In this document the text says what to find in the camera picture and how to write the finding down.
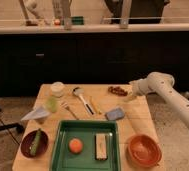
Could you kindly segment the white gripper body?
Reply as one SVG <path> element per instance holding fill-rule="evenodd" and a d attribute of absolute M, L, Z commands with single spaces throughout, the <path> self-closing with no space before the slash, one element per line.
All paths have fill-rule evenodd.
<path fill-rule="evenodd" d="M 132 94 L 134 96 L 146 95 L 149 92 L 146 79 L 138 79 L 130 82 L 132 86 Z"/>

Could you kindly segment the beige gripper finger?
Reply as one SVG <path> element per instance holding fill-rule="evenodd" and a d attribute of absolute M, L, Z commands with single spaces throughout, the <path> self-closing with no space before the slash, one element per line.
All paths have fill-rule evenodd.
<path fill-rule="evenodd" d="M 128 94 L 127 97 L 124 99 L 124 102 L 132 101 L 132 100 L 136 99 L 136 97 L 137 97 L 137 96 L 136 96 L 135 94 L 130 93 L 130 94 Z"/>

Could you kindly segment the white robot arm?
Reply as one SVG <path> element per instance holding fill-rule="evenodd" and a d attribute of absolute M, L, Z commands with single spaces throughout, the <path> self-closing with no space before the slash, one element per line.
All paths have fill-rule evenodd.
<path fill-rule="evenodd" d="M 129 82 L 131 90 L 126 97 L 126 100 L 130 101 L 137 96 L 157 93 L 171 106 L 189 129 L 189 100 L 173 88 L 174 83 L 175 79 L 170 74 L 151 72 L 146 78 Z"/>

